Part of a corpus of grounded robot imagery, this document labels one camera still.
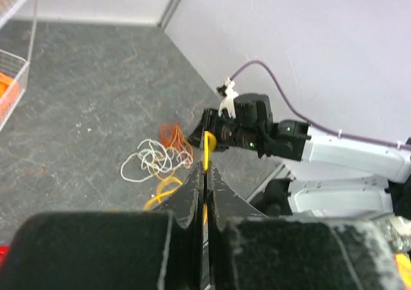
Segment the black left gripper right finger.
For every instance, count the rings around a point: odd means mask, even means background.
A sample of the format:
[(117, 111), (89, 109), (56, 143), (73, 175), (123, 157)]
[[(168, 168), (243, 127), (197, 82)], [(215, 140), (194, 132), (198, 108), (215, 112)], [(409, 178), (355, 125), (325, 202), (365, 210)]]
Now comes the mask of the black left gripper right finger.
[(270, 217), (207, 170), (209, 271), (217, 289), (403, 289), (371, 221)]

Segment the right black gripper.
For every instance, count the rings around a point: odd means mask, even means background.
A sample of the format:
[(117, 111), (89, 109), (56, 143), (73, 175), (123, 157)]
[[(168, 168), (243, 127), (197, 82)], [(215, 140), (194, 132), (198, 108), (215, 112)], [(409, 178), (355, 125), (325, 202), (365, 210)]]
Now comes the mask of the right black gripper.
[(204, 131), (211, 132), (220, 151), (237, 147), (255, 151), (258, 157), (301, 158), (308, 141), (308, 123), (284, 120), (273, 122), (266, 94), (247, 93), (234, 98), (235, 118), (204, 110), (201, 122), (188, 136), (188, 143), (203, 149)]

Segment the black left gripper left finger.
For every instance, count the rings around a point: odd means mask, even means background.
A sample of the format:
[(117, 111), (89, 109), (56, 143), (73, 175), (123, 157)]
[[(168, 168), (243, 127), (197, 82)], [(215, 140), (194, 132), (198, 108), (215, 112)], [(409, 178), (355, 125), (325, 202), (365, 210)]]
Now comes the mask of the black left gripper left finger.
[(50, 211), (28, 218), (1, 266), (2, 289), (199, 289), (205, 176), (149, 211)]

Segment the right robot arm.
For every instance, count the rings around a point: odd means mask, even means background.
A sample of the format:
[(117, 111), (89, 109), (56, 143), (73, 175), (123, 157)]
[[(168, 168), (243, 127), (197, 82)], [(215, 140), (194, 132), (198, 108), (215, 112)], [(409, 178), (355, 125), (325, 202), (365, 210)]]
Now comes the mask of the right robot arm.
[(390, 243), (410, 221), (410, 150), (274, 122), (269, 98), (207, 108), (189, 136), (205, 151), (279, 157), (291, 175), (245, 201), (206, 162), (209, 276), (216, 289), (404, 289)]

